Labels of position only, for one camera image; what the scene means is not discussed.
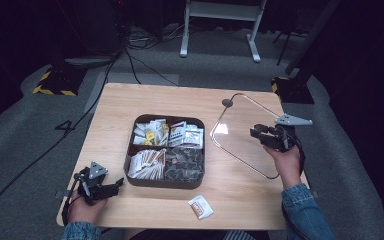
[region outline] hazard tape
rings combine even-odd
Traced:
[[[33,93],[43,93],[49,95],[66,95],[77,96],[77,89],[67,89],[67,86],[62,86],[64,82],[60,79],[54,79],[52,68],[48,68],[37,86],[33,89]]]
[[[277,87],[277,84],[276,84],[276,82],[278,80],[291,80],[291,79],[287,78],[287,77],[274,77],[274,78],[272,78],[272,80],[271,80],[272,90],[274,93],[276,93],[276,95],[279,96],[279,88]]]

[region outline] denim jacket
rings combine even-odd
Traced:
[[[295,225],[307,239],[336,239],[320,207],[314,201],[305,184],[296,185],[282,192],[286,218]],[[288,239],[303,239],[287,224]]]
[[[336,239],[320,207],[305,184],[296,185],[282,192],[287,218],[307,239]],[[288,240],[302,239],[290,224],[287,224]],[[91,223],[73,222],[65,227],[63,240],[95,240],[101,232]]]

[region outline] wooden table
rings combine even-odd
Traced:
[[[230,99],[236,93],[246,94],[276,114],[283,114],[274,93],[107,84],[73,174],[96,161],[109,170],[104,185],[125,176],[123,164],[133,123],[142,114],[192,117],[203,121],[206,165],[202,184],[193,190],[137,187],[125,179],[119,195],[110,198],[97,225],[119,228],[285,229],[280,178],[270,180],[262,177],[211,141],[210,131],[225,108],[222,100]],[[214,210],[213,215],[203,220],[198,220],[188,204],[200,194]],[[60,213],[57,222],[62,225]]]

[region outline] person's right hand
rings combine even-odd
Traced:
[[[284,153],[267,146],[263,146],[263,148],[273,157],[277,172],[282,179],[284,189],[301,183],[300,153],[297,146],[292,147]]]

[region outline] table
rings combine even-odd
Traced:
[[[180,48],[180,56],[188,55],[189,43],[189,17],[208,17],[220,19],[232,19],[254,22],[252,34],[246,35],[248,46],[251,50],[254,62],[260,62],[260,54],[258,54],[255,45],[255,36],[257,35],[258,27],[260,26],[261,17],[263,16],[266,0],[262,0],[260,6],[243,6],[234,4],[222,4],[211,2],[199,2],[187,0],[185,7],[185,28],[183,31],[182,45]]]
[[[200,119],[205,125],[206,167],[201,185],[193,190],[137,187],[126,179],[119,195],[110,198],[97,225],[119,228],[285,229],[280,178],[269,180],[262,177],[210,140],[210,131],[224,110],[222,100],[239,92],[264,103],[276,114],[283,114],[274,93],[107,84],[73,174],[96,161],[109,170],[104,185],[125,176],[123,164],[133,123],[142,114]],[[213,215],[203,220],[198,220],[188,204],[199,194],[214,210]],[[60,213],[57,222],[62,225]]]

